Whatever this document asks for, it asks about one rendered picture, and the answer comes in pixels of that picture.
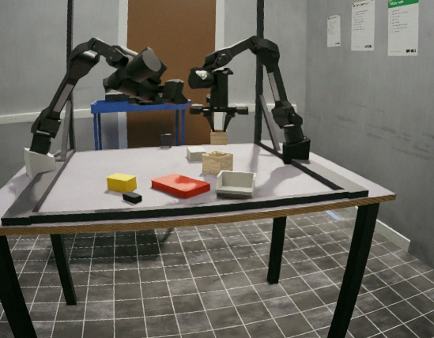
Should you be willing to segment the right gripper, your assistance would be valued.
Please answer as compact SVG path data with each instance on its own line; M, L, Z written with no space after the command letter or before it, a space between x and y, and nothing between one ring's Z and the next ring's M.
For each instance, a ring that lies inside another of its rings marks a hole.
M164 85L158 86L158 84L147 78L139 84L138 89L133 95L128 96L128 102L134 106L157 104L175 106L186 104L187 98L182 94L183 86L183 81L179 79L167 80ZM137 99L129 97L137 97Z

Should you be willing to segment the orange-red flat rectangular block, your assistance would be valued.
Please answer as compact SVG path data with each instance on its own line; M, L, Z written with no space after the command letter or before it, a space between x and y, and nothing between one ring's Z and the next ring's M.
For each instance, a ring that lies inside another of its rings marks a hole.
M151 179L151 187L184 199L210 191L210 183L176 173Z

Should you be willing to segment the yellow rectangular block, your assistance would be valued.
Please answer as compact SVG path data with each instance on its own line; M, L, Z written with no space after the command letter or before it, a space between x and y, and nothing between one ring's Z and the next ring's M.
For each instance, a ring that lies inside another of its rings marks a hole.
M128 192L137 188L136 176L115 173L107 177L108 190Z

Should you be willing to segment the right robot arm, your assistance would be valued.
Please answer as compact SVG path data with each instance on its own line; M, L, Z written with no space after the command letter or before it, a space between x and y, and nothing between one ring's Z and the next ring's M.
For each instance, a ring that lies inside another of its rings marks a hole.
M131 96L138 89L140 84L138 82L143 82L147 78L160 85L162 81L160 77L167 66L153 53L153 49L147 47L142 51L143 53L138 54L120 45L112 45L112 47L101 41L103 40L91 38L88 42L78 44L71 51L67 61L67 73L55 96L49 107L42 110L32 124L31 133L34 134L29 151L43 155L50 152L51 138L57 135L61 125L60 113L66 101L78 80L89 73L100 61L101 55L106 58L105 61L109 66L117 69L111 76L103 79L105 93L115 90ZM95 51L97 55L88 52L89 50ZM36 132L36 129L48 134Z

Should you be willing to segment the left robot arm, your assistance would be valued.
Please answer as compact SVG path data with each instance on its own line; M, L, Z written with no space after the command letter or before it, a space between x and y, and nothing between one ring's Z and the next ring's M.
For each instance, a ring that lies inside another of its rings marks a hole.
M274 108L271 109L271 112L273 114L273 119L279 128L284 130L285 143L294 145L306 140L307 138L304 137L301 129L303 118L295 112L293 105L287 99L281 72L278 66L280 58L278 45L268 39L259 38L257 36L248 36L231 47L223 48L208 54L205 57L205 63L202 68L191 68L191 73L188 77L190 88L228 88L228 75L234 73L229 68L217 68L226 66L236 55L248 48L252 54L259 57L259 61L266 67L275 102ZM212 70L214 69L217 70L212 73Z

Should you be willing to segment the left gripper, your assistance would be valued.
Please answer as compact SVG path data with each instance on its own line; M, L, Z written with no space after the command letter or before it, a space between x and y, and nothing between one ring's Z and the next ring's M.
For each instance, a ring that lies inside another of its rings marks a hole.
M190 115L199 115L201 112L203 112L203 117L207 118L213 132L215 132L215 129L212 120L213 114L211 113L226 112L227 114L225 114L225 124L223 129L223 132L226 132L231 118L235 118L235 113L237 113L238 115L248 115L248 107L247 105L236 105L235 107L228 107L228 88L211 88L210 107L203 107L202 104L192 104L190 106Z

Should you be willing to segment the wooden box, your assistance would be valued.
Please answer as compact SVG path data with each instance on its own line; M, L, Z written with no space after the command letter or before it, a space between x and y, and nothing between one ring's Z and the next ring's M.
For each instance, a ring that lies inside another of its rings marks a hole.
M215 130L210 132L210 145L227 145L227 130Z
M222 157L222 156L227 156L229 154L224 154L224 153L219 153L219 152L213 152L208 154L209 156L217 156L217 157Z
M217 157L208 154L219 152L229 154L227 156ZM219 175L221 171L233 171L233 154L229 152L212 151L202 155L202 172Z

